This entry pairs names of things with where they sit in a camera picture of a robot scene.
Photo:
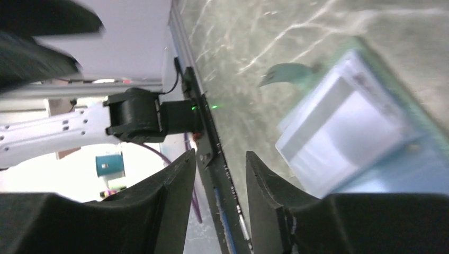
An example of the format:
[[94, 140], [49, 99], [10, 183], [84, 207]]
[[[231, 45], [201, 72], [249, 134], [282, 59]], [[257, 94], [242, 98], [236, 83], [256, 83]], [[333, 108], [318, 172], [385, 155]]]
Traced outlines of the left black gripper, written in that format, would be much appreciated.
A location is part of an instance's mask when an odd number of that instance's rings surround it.
[[96, 13], [75, 1], [1, 1], [1, 93], [79, 73], [73, 56], [35, 37], [98, 34], [103, 28]]

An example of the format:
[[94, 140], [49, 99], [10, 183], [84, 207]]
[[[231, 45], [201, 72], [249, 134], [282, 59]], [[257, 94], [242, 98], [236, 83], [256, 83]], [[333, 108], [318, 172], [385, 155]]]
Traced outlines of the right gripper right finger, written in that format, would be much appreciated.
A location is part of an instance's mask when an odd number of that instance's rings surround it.
[[246, 153], [254, 253], [448, 253], [448, 197], [330, 194], [316, 198]]

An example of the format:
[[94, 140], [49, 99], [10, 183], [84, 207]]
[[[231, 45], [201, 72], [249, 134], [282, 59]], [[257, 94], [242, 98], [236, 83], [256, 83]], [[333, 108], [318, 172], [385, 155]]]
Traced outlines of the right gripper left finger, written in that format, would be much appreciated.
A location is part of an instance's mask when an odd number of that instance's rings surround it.
[[1, 195], [1, 253], [182, 253], [196, 173], [189, 150], [103, 201]]

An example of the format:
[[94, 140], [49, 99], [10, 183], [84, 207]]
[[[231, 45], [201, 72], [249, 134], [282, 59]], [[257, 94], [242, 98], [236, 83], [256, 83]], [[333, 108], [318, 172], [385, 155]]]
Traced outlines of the green card holder wallet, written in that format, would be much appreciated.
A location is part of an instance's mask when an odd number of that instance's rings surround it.
[[448, 136], [358, 37], [317, 69], [272, 66], [261, 86], [302, 91], [276, 148], [304, 190], [448, 194]]

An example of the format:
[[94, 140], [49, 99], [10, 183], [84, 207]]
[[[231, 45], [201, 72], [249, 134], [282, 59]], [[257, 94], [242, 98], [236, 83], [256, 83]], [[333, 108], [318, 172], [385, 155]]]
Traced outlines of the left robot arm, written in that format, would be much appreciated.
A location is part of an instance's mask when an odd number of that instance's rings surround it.
[[[74, 1], [1, 1], [1, 93], [79, 71], [73, 57], [38, 44], [35, 36], [92, 33], [102, 25]], [[92, 144], [162, 142], [200, 127], [193, 102], [161, 102], [160, 97], [160, 92], [130, 87], [86, 109], [4, 124], [1, 168]]]

